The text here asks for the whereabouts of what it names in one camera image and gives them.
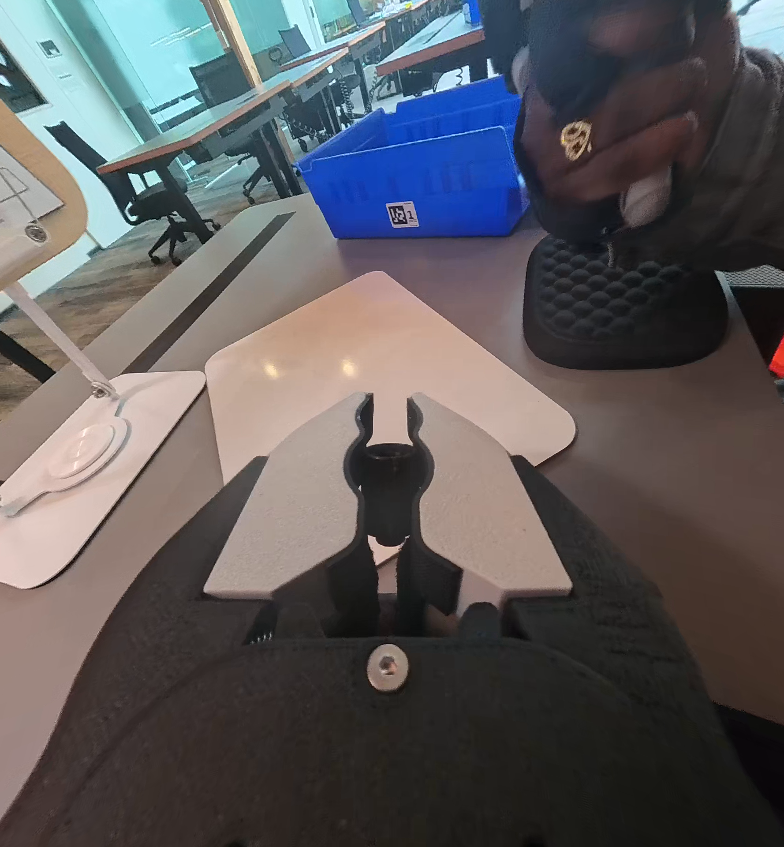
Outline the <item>wood-edged office desk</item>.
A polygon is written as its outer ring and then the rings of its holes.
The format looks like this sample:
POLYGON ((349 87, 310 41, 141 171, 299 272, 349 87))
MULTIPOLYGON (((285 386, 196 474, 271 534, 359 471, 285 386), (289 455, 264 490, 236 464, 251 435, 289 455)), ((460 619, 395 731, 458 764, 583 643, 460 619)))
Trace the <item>wood-edged office desk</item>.
POLYGON ((444 15, 426 25, 377 64, 376 73, 385 77, 405 69, 433 63, 484 43, 481 23, 466 21, 463 11, 444 15))
POLYGON ((218 157, 232 145, 247 140, 262 144, 262 162, 269 169, 271 181, 280 198, 299 196, 302 187, 295 175, 288 146, 274 130, 292 93, 289 80, 273 79, 261 83, 251 92, 207 109, 175 126, 168 132, 145 142, 128 153, 102 164, 99 175, 155 173, 178 205, 179 214, 192 233, 205 244, 213 232, 205 224, 196 207, 180 189, 169 171, 177 156, 201 146, 212 157, 218 157))

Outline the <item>small white whiteboard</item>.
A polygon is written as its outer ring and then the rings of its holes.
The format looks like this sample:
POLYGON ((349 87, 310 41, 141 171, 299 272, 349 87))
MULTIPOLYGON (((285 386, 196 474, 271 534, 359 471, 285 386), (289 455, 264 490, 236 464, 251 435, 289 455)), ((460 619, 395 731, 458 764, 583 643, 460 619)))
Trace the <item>small white whiteboard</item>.
POLYGON ((571 415, 384 273, 322 296, 205 366, 228 483, 290 433, 357 392, 373 393, 366 445, 411 444, 407 400, 423 393, 532 465, 574 440, 571 415))

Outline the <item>blue plastic bin white tag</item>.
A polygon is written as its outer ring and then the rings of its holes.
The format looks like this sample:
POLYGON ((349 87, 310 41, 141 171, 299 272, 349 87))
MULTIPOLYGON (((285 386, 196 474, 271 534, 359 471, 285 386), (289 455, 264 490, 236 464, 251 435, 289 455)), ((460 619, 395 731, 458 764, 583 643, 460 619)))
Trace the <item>blue plastic bin white tag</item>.
POLYGON ((297 162, 338 240, 508 236, 530 207, 502 77, 377 109, 297 162))

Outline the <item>wooden sign stand white base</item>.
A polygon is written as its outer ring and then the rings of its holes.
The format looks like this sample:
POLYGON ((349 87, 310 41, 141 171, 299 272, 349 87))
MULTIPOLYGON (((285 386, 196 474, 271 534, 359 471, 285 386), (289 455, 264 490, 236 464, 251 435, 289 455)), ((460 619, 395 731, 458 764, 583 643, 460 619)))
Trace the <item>wooden sign stand white base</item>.
POLYGON ((0 99, 0 146, 63 207, 24 228, 0 227, 4 292, 74 364, 90 397, 0 484, 0 584, 33 589, 58 577, 206 386, 201 371, 105 376, 21 284, 72 247, 86 202, 69 171, 0 99))

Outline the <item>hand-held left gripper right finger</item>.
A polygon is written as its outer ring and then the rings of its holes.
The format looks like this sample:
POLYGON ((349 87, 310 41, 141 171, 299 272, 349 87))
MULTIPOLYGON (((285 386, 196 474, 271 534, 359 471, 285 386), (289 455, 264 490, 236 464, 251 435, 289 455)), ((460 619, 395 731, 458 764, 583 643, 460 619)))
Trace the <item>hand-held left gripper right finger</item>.
POLYGON ((572 580, 503 445, 423 393, 407 400, 424 468, 411 517, 416 591, 446 616, 565 597, 572 580))

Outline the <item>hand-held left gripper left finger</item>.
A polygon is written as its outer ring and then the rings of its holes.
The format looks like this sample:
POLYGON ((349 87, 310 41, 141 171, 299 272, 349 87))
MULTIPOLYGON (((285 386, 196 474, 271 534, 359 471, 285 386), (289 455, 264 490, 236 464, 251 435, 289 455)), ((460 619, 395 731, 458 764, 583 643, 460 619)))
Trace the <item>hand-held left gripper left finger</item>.
POLYGON ((359 460, 373 393, 357 391, 303 423, 268 455, 203 587, 220 600, 343 602, 334 566, 374 573, 359 460))

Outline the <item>black marker cap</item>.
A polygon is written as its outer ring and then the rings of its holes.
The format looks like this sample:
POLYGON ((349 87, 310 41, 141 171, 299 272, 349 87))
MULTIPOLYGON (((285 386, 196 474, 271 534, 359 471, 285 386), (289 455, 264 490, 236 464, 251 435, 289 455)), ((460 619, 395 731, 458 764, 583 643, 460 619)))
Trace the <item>black marker cap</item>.
POLYGON ((413 503, 424 473, 420 453, 411 444, 366 447, 362 464, 366 533, 377 544, 401 545, 410 535, 413 503))

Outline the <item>black office chair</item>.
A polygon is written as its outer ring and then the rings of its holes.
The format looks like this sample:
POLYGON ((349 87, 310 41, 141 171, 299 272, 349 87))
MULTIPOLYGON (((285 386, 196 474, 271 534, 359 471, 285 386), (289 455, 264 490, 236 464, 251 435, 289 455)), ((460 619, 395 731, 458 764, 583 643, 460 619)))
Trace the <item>black office chair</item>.
POLYGON ((162 262, 156 253, 164 244, 168 244, 168 259, 175 266, 182 263, 182 260, 175 255, 176 246, 179 243, 186 243, 187 235, 198 236, 197 225, 187 215, 187 212, 195 211, 196 208, 188 200, 186 187, 179 187, 175 183, 166 185, 165 180, 160 180, 137 192, 129 173, 121 171, 100 173, 99 168, 108 162, 107 159, 84 141, 66 122, 47 125, 45 129, 54 141, 101 181, 128 225, 136 227, 161 219, 166 220, 167 226, 164 232, 147 253, 153 264, 159 265, 162 262))

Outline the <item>person's right hand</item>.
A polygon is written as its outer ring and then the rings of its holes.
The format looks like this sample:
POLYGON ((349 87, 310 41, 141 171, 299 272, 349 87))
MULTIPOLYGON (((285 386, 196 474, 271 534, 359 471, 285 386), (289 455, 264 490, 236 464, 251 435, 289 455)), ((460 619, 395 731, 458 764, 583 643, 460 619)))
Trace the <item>person's right hand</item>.
POLYGON ((669 166, 693 171, 713 134, 731 86, 736 21, 694 12, 694 43, 682 61, 617 84, 591 118, 593 151, 569 164, 556 124, 534 90, 525 90, 522 147, 537 166, 546 197, 588 205, 621 194, 669 166))

